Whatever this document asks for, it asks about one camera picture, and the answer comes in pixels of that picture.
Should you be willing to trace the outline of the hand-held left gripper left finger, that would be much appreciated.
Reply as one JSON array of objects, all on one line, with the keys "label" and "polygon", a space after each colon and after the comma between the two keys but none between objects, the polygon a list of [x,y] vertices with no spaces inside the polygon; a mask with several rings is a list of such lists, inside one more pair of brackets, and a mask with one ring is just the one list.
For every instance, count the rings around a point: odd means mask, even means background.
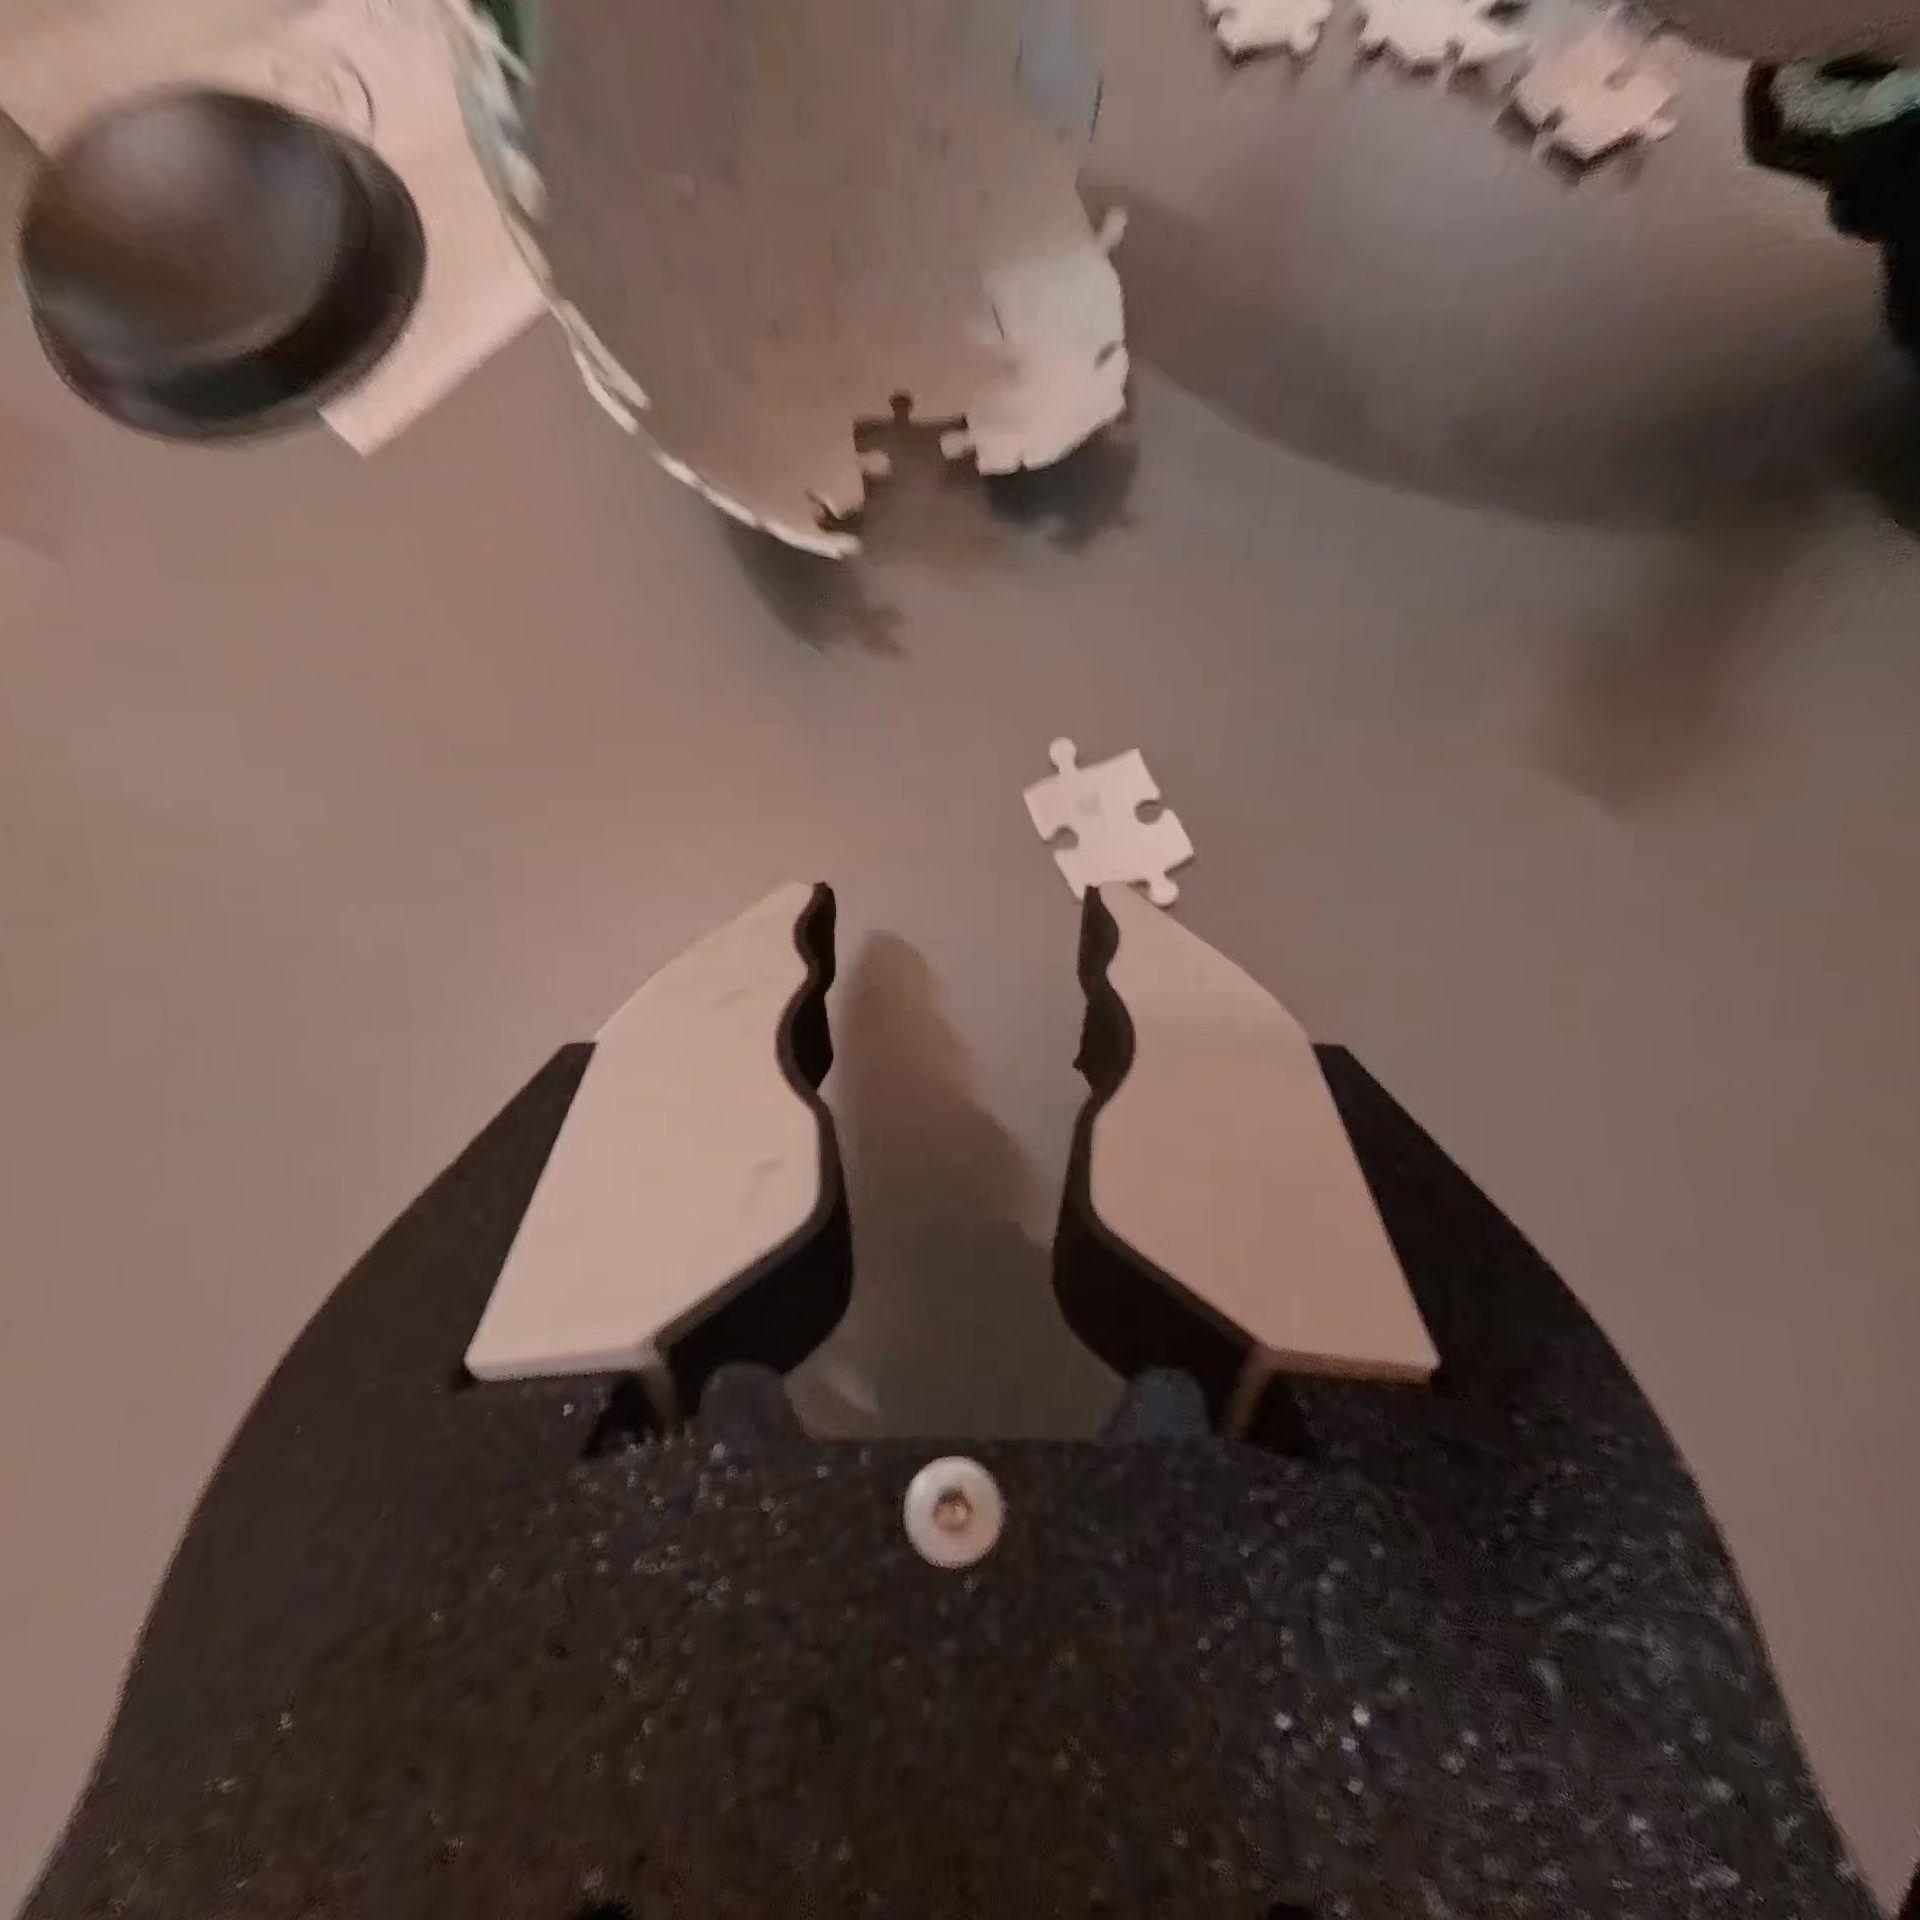
[{"label": "hand-held left gripper left finger", "polygon": [[833,930],[832,886],[790,880],[615,1008],[471,1332],[473,1381],[622,1377],[680,1419],[714,1377],[790,1379],[838,1329]]}]

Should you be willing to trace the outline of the pile of puzzle pieces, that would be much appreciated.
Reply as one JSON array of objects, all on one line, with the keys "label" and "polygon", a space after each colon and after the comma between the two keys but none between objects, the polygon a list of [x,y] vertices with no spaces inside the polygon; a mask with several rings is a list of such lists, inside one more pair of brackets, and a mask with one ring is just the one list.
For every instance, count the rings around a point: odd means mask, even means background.
[{"label": "pile of puzzle pieces", "polygon": [[1673,130],[1678,84],[1655,54],[1657,32],[1634,4],[1609,4],[1574,36],[1543,48],[1536,4],[1351,4],[1352,52],[1412,77],[1487,80],[1496,109],[1530,148],[1590,170]]}]

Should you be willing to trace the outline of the person's right forearm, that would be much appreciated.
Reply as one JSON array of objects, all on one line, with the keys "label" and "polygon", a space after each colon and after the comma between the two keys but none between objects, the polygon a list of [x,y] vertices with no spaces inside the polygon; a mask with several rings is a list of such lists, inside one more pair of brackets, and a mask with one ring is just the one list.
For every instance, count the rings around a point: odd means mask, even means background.
[{"label": "person's right forearm", "polygon": [[1743,156],[1809,184],[1831,227],[1878,253],[1884,323],[1918,360],[1918,66],[1870,54],[1752,65]]}]

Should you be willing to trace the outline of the black ball stand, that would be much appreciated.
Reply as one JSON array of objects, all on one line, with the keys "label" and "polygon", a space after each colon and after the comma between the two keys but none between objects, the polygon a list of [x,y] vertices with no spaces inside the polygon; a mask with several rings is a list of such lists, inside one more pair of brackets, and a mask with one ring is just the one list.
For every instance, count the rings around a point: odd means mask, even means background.
[{"label": "black ball stand", "polygon": [[37,345],[153,442],[318,426],[425,288],[408,187],[359,138],[228,88],[157,88],[33,154],[16,282]]}]

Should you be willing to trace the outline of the white instruction leaflet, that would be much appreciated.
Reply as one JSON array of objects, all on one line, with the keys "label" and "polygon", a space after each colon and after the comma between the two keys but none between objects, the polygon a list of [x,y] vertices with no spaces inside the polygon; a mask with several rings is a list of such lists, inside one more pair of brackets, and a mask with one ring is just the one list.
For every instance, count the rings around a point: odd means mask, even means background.
[{"label": "white instruction leaflet", "polygon": [[487,4],[5,4],[5,114],[46,150],[140,94],[215,88],[350,133],[398,172],[423,218],[423,298],[321,413],[361,456],[543,313],[524,238],[541,206],[525,82]]}]

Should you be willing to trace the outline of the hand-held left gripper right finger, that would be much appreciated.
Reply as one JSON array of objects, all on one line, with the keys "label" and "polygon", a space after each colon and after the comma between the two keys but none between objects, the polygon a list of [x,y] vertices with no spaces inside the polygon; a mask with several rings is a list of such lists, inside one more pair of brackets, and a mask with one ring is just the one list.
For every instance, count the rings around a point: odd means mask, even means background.
[{"label": "hand-held left gripper right finger", "polygon": [[1069,1332],[1122,1381],[1193,1381],[1216,1434],[1292,1434],[1298,1381],[1431,1390],[1440,1350],[1300,1019],[1118,884],[1082,899],[1077,981]]}]

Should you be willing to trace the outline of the white puzzle piece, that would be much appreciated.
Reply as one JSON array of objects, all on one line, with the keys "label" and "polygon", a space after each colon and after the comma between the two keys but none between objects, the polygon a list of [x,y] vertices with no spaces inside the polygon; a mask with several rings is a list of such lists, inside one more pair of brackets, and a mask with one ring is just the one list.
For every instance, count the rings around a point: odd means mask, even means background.
[{"label": "white puzzle piece", "polygon": [[1046,745],[1048,771],[1023,788],[1023,811],[1074,904],[1118,884],[1154,908],[1180,899],[1193,842],[1137,749],[1080,762],[1072,738]]}]

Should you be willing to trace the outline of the partly built puzzle ball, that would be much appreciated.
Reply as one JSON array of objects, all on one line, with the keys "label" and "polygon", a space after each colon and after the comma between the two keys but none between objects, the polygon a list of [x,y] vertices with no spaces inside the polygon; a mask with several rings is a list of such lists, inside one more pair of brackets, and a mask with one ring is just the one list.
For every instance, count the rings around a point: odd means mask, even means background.
[{"label": "partly built puzzle ball", "polygon": [[904,419],[1039,474],[1128,398],[1079,4],[438,4],[471,148],[591,401],[719,515],[857,553]]}]

